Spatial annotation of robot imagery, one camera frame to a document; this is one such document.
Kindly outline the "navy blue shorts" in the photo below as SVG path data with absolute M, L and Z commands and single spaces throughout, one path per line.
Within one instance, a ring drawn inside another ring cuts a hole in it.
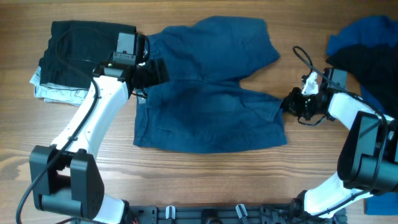
M 279 58 L 264 20 L 213 16 L 149 43 L 170 79 L 137 102 L 135 146 L 208 154 L 286 144 L 282 100 L 239 84 Z

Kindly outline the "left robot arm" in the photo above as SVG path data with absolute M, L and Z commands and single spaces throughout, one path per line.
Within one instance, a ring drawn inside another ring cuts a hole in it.
M 119 33 L 116 51 L 87 74 L 55 55 L 69 70 L 90 82 L 83 103 L 67 127 L 49 146 L 36 146 L 29 156 L 31 184 L 21 198 L 16 222 L 21 223 L 22 208 L 32 196 L 34 206 L 43 212 L 68 216 L 68 221 L 88 223 L 137 223 L 125 200 L 104 192 L 96 157 L 110 124 L 132 95 L 146 99 L 146 88 L 167 82 L 159 71 L 150 72 L 148 37 Z

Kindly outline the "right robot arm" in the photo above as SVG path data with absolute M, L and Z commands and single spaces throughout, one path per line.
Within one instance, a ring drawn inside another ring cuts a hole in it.
M 345 90 L 346 72 L 311 69 L 284 99 L 283 108 L 298 118 L 337 119 L 348 130 L 337 171 L 318 187 L 293 199 L 292 223 L 330 222 L 353 202 L 397 191 L 397 123 Z

